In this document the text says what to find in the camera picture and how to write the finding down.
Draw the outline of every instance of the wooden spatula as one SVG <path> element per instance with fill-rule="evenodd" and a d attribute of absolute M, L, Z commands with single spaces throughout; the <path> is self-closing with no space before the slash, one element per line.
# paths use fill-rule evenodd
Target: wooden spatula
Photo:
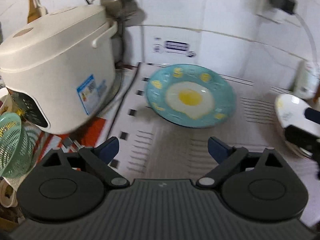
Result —
<path fill-rule="evenodd" d="M 33 22 L 34 20 L 41 17 L 40 11 L 33 3 L 33 0 L 29 0 L 29 15 L 28 15 L 28 23 Z"/>

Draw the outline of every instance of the plate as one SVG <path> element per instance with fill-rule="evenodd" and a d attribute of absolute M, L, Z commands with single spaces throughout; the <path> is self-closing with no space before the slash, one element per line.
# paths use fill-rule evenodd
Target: plate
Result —
<path fill-rule="evenodd" d="M 161 68 L 150 77 L 146 97 L 161 117 L 192 128 L 215 126 L 236 109 L 233 88 L 214 71 L 197 65 Z"/>
<path fill-rule="evenodd" d="M 303 129 L 309 133 L 312 133 L 320 137 L 320 125 L 312 122 L 304 117 L 304 111 L 310 107 L 305 101 L 296 96 L 283 94 L 276 98 L 275 109 L 276 116 L 279 121 L 280 135 L 284 138 L 284 128 L 289 125 L 294 125 L 300 129 Z M 305 158 L 311 158 L 312 153 L 306 151 L 305 149 L 299 148 L 294 144 L 286 141 L 289 148 L 297 155 L 303 156 Z"/>

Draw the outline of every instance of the green plastic basket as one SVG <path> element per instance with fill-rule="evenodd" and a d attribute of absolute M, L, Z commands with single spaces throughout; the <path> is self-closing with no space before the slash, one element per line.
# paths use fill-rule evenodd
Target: green plastic basket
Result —
<path fill-rule="evenodd" d="M 0 176 L 17 178 L 30 168 L 32 143 L 15 113 L 0 116 Z"/>

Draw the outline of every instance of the rice cooker handle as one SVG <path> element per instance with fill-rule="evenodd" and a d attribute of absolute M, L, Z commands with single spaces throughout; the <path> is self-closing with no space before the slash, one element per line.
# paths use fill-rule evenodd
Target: rice cooker handle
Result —
<path fill-rule="evenodd" d="M 97 38 L 95 38 L 92 41 L 92 47 L 94 47 L 95 49 L 99 47 L 102 43 L 104 43 L 106 40 L 110 39 L 113 35 L 115 35 L 117 30 L 117 22 L 113 21 L 113 24 L 110 28 L 108 28 L 104 33 L 100 34 Z"/>

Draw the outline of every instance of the ribbed gray surface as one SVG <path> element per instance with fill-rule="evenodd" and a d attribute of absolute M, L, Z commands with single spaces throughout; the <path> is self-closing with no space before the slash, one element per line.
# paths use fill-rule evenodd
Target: ribbed gray surface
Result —
<path fill-rule="evenodd" d="M 128 189 L 112 191 L 85 218 L 61 225 L 26 220 L 11 236 L 17 240 L 309 240 L 314 237 L 297 220 L 280 224 L 244 220 L 227 210 L 214 192 L 198 190 L 189 180 L 142 179 Z"/>

